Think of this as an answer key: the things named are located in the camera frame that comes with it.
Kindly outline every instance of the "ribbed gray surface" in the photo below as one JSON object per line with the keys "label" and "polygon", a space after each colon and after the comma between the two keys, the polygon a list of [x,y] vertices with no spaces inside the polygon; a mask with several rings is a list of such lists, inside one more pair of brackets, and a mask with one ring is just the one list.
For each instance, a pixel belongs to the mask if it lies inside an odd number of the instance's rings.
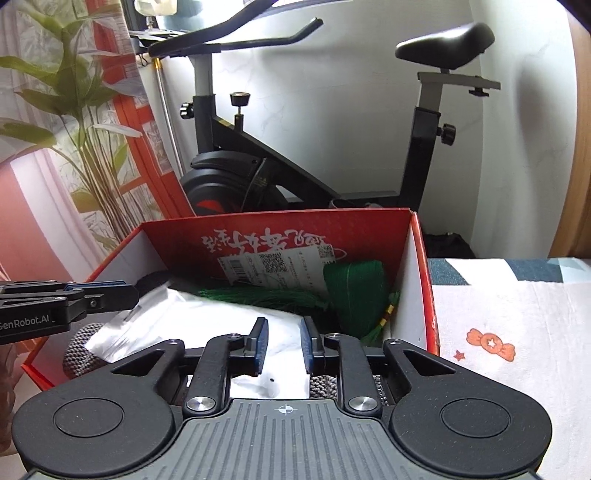
{"label": "ribbed gray surface", "polygon": [[[291,407],[290,413],[285,406]],[[31,480],[49,477],[36,473]],[[188,422],[173,446],[121,480],[438,480],[411,463],[375,420],[332,400],[234,400],[218,418]],[[521,476],[519,480],[533,479]]]}

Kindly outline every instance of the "crosshair logo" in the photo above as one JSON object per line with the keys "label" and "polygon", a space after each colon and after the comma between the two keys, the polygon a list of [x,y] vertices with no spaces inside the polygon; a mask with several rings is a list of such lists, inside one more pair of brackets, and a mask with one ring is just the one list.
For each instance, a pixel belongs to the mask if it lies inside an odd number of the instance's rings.
{"label": "crosshair logo", "polygon": [[293,407],[290,407],[289,405],[285,404],[279,408],[276,408],[276,410],[279,410],[279,412],[283,413],[283,415],[287,415],[287,414],[290,414],[291,412],[293,412],[294,410],[297,410],[297,408],[293,408]]}

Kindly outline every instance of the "red box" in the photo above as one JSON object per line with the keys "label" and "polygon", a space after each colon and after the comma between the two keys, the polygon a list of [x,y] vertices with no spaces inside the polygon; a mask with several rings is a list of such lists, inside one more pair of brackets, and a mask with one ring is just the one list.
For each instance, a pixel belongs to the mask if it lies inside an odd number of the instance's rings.
{"label": "red box", "polygon": [[[439,334],[427,258],[417,215],[408,209],[329,209],[237,213],[147,222],[140,225],[91,275],[89,281],[125,280],[135,284],[158,270],[224,273],[217,259],[241,252],[330,244],[347,261],[380,260],[401,292],[396,321],[384,339],[402,338],[439,354]],[[72,324],[32,352],[23,368],[46,390],[67,381],[63,354],[75,332],[103,313]]]}

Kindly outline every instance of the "adjustment knob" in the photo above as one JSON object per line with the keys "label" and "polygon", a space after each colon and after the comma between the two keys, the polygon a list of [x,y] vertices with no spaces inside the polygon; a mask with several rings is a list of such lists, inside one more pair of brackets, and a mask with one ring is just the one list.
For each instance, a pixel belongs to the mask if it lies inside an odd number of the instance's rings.
{"label": "adjustment knob", "polygon": [[485,92],[480,87],[475,87],[474,90],[468,90],[468,93],[471,93],[475,97],[490,97],[491,96],[490,93]]}
{"label": "adjustment knob", "polygon": [[234,92],[230,94],[230,101],[233,106],[242,107],[248,105],[251,94],[246,92]]}
{"label": "adjustment knob", "polygon": [[195,114],[193,113],[193,104],[192,103],[188,103],[185,102],[181,105],[181,108],[178,110],[181,118],[183,120],[191,120],[192,118],[195,117]]}
{"label": "adjustment knob", "polygon": [[450,124],[443,124],[443,128],[437,129],[437,135],[441,137],[441,143],[453,145],[456,140],[456,127]]}

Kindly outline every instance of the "black handlebar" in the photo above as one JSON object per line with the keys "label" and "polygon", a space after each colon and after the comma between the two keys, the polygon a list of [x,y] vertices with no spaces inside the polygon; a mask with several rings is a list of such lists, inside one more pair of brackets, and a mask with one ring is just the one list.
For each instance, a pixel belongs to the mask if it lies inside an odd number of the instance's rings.
{"label": "black handlebar", "polygon": [[235,41],[228,43],[204,43],[201,45],[193,45],[188,48],[184,48],[181,54],[172,54],[171,57],[175,56],[189,56],[189,55],[202,55],[205,53],[220,53],[221,51],[228,50],[242,50],[244,48],[257,48],[257,47],[275,47],[279,45],[292,45],[305,39],[308,35],[318,30],[324,22],[320,18],[313,18],[299,32],[293,34],[291,37],[278,37],[278,38],[260,38],[259,40],[245,40]]}
{"label": "black handlebar", "polygon": [[252,0],[238,13],[222,23],[154,43],[150,45],[148,52],[152,58],[186,56],[186,54],[183,54],[183,50],[229,35],[271,8],[277,1]]}

